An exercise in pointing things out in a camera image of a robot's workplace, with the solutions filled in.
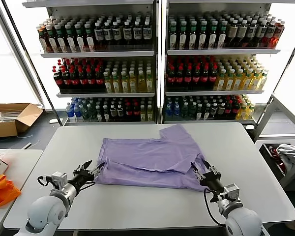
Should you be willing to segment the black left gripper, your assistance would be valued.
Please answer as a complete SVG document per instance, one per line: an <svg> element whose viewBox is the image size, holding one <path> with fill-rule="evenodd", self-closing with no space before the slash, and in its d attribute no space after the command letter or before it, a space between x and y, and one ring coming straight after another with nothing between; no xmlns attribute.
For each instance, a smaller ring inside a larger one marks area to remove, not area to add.
<svg viewBox="0 0 295 236"><path fill-rule="evenodd" d="M76 193L79 193L82 186L84 186L88 181L93 182L94 176L98 176L105 166L105 162L103 162L96 168L88 170L91 163L92 160L87 161L84 164L79 165L73 171L73 178L70 180L70 184L75 188Z"/></svg>

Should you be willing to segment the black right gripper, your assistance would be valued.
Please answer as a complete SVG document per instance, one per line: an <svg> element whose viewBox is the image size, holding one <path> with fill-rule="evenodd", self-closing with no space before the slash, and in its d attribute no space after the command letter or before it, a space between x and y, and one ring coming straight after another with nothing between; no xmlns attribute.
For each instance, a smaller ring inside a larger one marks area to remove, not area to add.
<svg viewBox="0 0 295 236"><path fill-rule="evenodd" d="M203 175L199 172L196 165L191 162L191 168L195 173L196 179L200 182L201 186L208 187L214 194L222 193L224 191L224 185L220 182L221 173L205 159L202 159L202 162L207 170Z"/></svg>

